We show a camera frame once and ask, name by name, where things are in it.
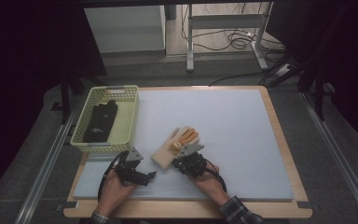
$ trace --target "white cabinet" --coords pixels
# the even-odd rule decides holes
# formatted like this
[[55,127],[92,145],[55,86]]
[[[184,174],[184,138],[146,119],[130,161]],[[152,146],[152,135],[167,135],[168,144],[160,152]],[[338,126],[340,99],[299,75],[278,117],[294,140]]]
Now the white cabinet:
[[165,49],[164,6],[85,8],[100,53]]

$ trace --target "black object in basket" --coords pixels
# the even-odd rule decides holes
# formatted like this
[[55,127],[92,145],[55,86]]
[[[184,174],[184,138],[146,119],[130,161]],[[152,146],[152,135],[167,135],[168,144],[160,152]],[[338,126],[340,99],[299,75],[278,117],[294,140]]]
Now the black object in basket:
[[95,105],[83,141],[86,143],[106,142],[115,122],[117,110],[118,106],[114,100],[106,105]]

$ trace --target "sleeve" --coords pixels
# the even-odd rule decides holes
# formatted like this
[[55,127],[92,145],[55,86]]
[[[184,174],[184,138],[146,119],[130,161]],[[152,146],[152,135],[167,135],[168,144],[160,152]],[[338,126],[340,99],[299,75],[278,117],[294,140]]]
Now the sleeve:
[[248,210],[237,196],[223,204],[219,208],[219,212],[228,224],[259,224],[264,222],[264,218]]

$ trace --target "gray floor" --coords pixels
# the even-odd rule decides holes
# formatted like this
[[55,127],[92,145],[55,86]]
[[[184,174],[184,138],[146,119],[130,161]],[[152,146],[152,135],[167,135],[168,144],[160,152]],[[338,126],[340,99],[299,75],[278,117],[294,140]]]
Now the gray floor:
[[[252,54],[198,55],[195,59],[195,71],[190,74],[186,72],[186,58],[164,57],[158,53],[108,54],[103,56],[103,61],[108,77],[101,79],[109,85],[205,86],[221,77],[259,72]],[[214,85],[258,85],[260,79],[261,75],[244,75],[222,80]],[[289,219],[288,222],[358,223],[358,202],[316,128],[307,105],[296,90],[297,80],[298,77],[293,77],[275,88],[268,89],[313,209],[311,218]],[[93,86],[93,83],[85,79],[83,83],[88,89]],[[86,95],[72,95],[71,99],[84,100]],[[46,93],[45,105],[39,119],[0,181],[2,224],[16,220],[41,164],[61,128],[61,112],[50,110],[54,102],[60,100],[60,88],[53,88]],[[358,133],[341,117],[328,97],[324,99],[324,115],[331,133],[358,176]],[[65,217],[61,208],[61,205],[65,204],[81,157],[80,151],[68,144],[69,139],[70,136],[61,148],[31,223],[80,221],[77,218]],[[287,223],[284,220],[272,221],[271,223]]]

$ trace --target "wrist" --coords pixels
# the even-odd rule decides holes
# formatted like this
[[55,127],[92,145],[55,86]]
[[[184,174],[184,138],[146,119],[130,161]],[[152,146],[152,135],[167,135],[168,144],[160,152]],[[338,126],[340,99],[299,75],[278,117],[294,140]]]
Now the wrist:
[[210,197],[212,198],[212,200],[219,206],[221,207],[223,204],[225,204],[226,202],[229,201],[230,197],[228,196],[228,194],[223,191],[223,190],[219,190],[217,192],[214,192],[213,194],[210,195]]
[[99,203],[97,205],[97,207],[95,208],[94,210],[94,213],[97,213],[101,216],[104,216],[104,217],[110,217],[110,215],[112,214],[114,208],[111,207],[111,205],[103,205],[103,203]]

